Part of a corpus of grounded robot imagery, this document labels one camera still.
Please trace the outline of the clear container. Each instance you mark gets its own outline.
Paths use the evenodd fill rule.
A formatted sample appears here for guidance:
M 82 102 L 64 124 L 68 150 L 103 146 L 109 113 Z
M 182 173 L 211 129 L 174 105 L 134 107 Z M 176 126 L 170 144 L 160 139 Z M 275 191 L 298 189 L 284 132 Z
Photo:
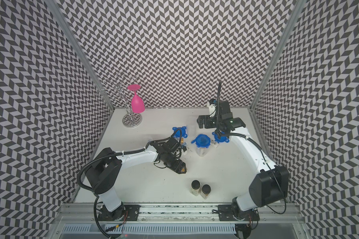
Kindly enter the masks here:
M 209 147 L 196 147 L 195 151 L 199 157 L 204 157 L 209 152 L 209 150 Z

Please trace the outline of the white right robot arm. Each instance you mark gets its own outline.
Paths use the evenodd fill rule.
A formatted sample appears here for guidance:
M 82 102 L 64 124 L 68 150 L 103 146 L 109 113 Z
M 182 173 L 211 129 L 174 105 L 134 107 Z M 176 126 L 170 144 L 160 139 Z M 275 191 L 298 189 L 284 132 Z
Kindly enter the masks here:
M 214 128 L 215 134 L 227 137 L 233 142 L 248 167 L 255 174 L 248 187 L 248 192 L 232 200 L 231 210 L 237 220 L 248 220 L 254 217 L 254 210 L 285 200 L 288 194 L 289 171 L 277 165 L 252 138 L 246 124 L 240 118 L 211 118 L 199 116 L 196 120 L 199 128 Z

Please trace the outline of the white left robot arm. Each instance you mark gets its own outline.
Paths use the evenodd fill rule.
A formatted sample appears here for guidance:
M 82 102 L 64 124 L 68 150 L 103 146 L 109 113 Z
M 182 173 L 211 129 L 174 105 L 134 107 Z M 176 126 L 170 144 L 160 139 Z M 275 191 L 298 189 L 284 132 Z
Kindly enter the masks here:
M 127 213 L 115 188 L 120 171 L 143 163 L 162 162 L 165 168 L 185 174 L 186 164 L 180 159 L 181 155 L 181 144 L 173 137 L 150 141 L 144 148 L 132 151 L 115 152 L 108 147 L 80 170 L 77 182 L 103 203 L 105 208 L 100 210 L 100 220 L 120 220 Z

